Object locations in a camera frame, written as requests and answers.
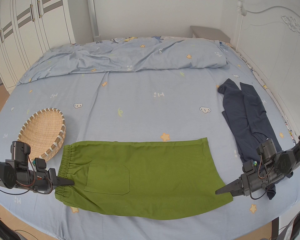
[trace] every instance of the green garment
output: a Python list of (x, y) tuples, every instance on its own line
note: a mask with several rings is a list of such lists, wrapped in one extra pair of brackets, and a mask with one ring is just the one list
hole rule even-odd
[(223, 206), (230, 193), (218, 175), (207, 138), (181, 142), (76, 142), (64, 146), (57, 187), (67, 206), (108, 215), (185, 218)]

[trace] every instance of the bed sheet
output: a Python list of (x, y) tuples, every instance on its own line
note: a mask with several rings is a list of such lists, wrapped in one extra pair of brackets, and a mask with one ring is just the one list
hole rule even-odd
[[(225, 184), (230, 183), (242, 174), (242, 162), (221, 113), (223, 95), (216, 87), (227, 78), (238, 86), (239, 82), (253, 85), (281, 147), (288, 149), (293, 142), (279, 110), (245, 62), (224, 43), (220, 44), (220, 50), (226, 56), (228, 69), (79, 72), (37, 78), (18, 85), (0, 112), (1, 161), (10, 159), (11, 142), (16, 140), (29, 116), (40, 109), (54, 107), (66, 119), (64, 144), (83, 140), (162, 141), (163, 133), (169, 134), (171, 141), (207, 137), (217, 171)], [(211, 111), (204, 113), (200, 108)], [(47, 162), (47, 167), (54, 167), (58, 172), (61, 156), (62, 149)], [(296, 203), (299, 180), (297, 169), (291, 179), (277, 184), (273, 200), (266, 196), (259, 200), (238, 196), (213, 211), (177, 220), (102, 215), (70, 208), (56, 200), (54, 192), (48, 196), (32, 192), (20, 196), (0, 193), (0, 204), (24, 222), (58, 239), (231, 240), (272, 221)]]

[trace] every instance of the wicker basket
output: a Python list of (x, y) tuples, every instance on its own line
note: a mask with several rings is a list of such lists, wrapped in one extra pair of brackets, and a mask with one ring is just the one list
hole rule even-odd
[(65, 117), (62, 112), (56, 108), (45, 108), (24, 123), (18, 141), (30, 145), (30, 159), (43, 158), (48, 161), (62, 147), (65, 135)]

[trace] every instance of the back pocket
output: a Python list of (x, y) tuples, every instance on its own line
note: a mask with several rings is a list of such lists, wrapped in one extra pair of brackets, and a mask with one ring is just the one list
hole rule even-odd
[(129, 193), (129, 170), (124, 165), (90, 164), (86, 192), (124, 195)]

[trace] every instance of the nightstand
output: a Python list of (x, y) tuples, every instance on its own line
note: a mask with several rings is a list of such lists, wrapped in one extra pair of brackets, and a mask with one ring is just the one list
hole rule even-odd
[(230, 38), (221, 30), (216, 28), (207, 28), (200, 26), (191, 26), (193, 38), (206, 38), (211, 40), (220, 40), (225, 43), (230, 42)]

